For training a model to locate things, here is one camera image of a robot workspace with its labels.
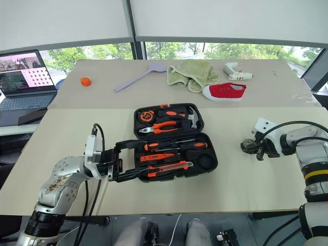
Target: laptop screen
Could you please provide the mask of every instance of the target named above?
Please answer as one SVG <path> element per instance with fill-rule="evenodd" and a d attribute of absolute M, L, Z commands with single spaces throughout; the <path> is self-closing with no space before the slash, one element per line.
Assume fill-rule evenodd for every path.
<path fill-rule="evenodd" d="M 5 96 L 56 90 L 37 50 L 0 54 L 0 89 Z"/>

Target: red shoe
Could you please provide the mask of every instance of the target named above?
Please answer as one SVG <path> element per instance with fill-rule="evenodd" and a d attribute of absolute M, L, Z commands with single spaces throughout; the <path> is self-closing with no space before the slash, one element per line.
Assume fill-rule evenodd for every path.
<path fill-rule="evenodd" d="M 240 101 L 244 95 L 246 85 L 233 83 L 205 86 L 203 95 L 214 101 Z"/>

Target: gray pants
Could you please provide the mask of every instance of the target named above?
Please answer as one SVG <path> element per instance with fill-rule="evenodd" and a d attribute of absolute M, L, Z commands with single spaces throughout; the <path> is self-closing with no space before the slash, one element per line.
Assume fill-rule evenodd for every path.
<path fill-rule="evenodd" d="M 148 229 L 149 221 L 141 218 L 132 222 L 119 235 L 114 246 L 142 246 Z M 189 222 L 186 246 L 211 246 L 210 233 L 199 219 Z"/>

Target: white shoe sole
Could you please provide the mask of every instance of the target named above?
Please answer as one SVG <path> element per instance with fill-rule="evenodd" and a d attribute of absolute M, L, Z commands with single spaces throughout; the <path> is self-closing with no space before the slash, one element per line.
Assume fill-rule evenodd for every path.
<path fill-rule="evenodd" d="M 211 92 L 210 92 L 210 86 L 205 86 L 203 88 L 203 95 L 209 99 L 209 100 L 213 100 L 213 101 L 240 101 L 242 100 L 243 96 L 240 97 L 240 98 L 226 98 L 226 97 L 223 97 L 223 98 L 219 98 L 219 97 L 214 97 L 211 95 Z"/>

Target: orange ball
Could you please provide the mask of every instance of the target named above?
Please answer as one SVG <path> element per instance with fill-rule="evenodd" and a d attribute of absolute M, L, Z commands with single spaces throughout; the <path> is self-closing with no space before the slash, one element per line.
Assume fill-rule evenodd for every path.
<path fill-rule="evenodd" d="M 81 78 L 80 81 L 81 81 L 81 84 L 83 86 L 89 86 L 89 85 L 91 85 L 91 80 L 89 78 L 86 78 L 86 77 L 85 78 Z"/>

